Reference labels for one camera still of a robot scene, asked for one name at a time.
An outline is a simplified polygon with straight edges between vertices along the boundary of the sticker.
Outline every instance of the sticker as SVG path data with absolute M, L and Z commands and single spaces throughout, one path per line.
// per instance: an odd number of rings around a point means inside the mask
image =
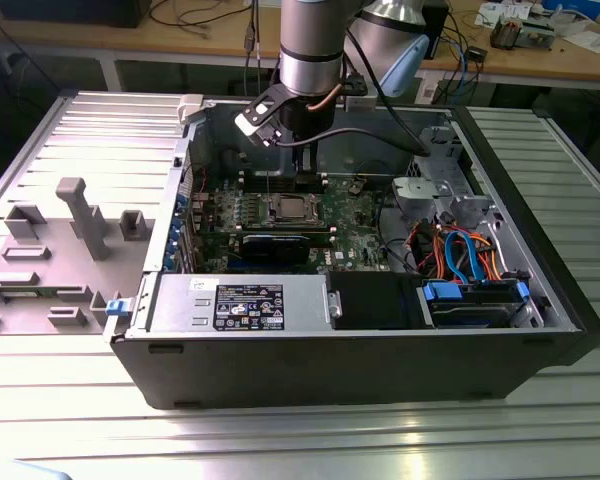
M 220 332 L 284 330 L 282 285 L 217 285 L 217 279 L 211 280 L 216 282 L 213 328 Z
M 220 283 L 217 278 L 192 278 L 189 290 L 215 290 Z
M 17 298 L 17 297 L 31 297 L 38 298 L 38 292 L 10 292 L 10 291 L 2 291 L 0 295 L 7 298 Z

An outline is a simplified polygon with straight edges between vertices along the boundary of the power supply label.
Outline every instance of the power supply label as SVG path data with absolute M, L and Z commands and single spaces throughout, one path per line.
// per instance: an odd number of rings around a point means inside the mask
M 218 285 L 213 328 L 219 332 L 284 330 L 282 285 Z

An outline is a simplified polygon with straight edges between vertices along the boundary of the blue cable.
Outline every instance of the blue cable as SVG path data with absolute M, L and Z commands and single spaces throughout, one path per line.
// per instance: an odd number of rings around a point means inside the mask
M 467 244 L 467 251 L 469 253 L 469 264 L 471 265 L 473 277 L 478 281 L 484 280 L 484 272 L 482 271 L 482 268 L 480 268 L 480 264 L 478 263 L 478 254 L 476 252 L 476 246 L 471 241 L 469 235 L 467 235 L 464 232 L 451 232 L 449 235 L 447 235 L 447 239 L 444 242 L 444 259 L 446 260 L 447 265 L 449 266 L 449 270 L 455 273 L 458 276 L 458 278 L 462 281 L 462 283 L 469 283 L 467 277 L 465 277 L 453 263 L 453 254 L 451 252 L 451 246 L 453 244 L 453 239 L 458 235 L 462 236 L 465 243 Z

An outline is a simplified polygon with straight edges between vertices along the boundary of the desk leg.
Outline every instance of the desk leg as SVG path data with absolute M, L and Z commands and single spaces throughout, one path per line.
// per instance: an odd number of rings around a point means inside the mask
M 418 94 L 416 95 L 416 104 L 431 105 L 438 89 L 438 83 L 444 79 L 445 72 L 442 70 L 427 70 L 423 73 Z
M 122 92 L 124 91 L 124 84 L 122 82 L 122 75 L 118 69 L 116 58 L 112 52 L 106 52 L 106 55 L 98 57 L 100 62 L 100 68 L 102 68 L 102 75 L 104 75 L 104 81 L 107 84 L 107 90 L 110 92 Z

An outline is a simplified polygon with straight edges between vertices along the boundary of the side panel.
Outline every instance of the side panel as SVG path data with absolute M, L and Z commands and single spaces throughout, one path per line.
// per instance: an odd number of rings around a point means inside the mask
M 509 216 L 517 228 L 569 319 L 587 333 L 575 348 L 556 358 L 553 363 L 571 365 L 600 345 L 600 319 L 538 223 L 528 202 L 509 177 L 492 145 L 482 134 L 480 129 L 488 125 L 479 126 L 466 108 L 457 108 L 454 114 L 474 154 L 472 160 L 479 162 L 478 171 L 483 177 L 486 176 L 492 186 L 489 193 L 496 204 L 505 205 L 506 212 L 503 211 L 503 214 Z
M 581 335 L 119 339 L 111 346 L 152 407 L 266 407 L 504 398 Z

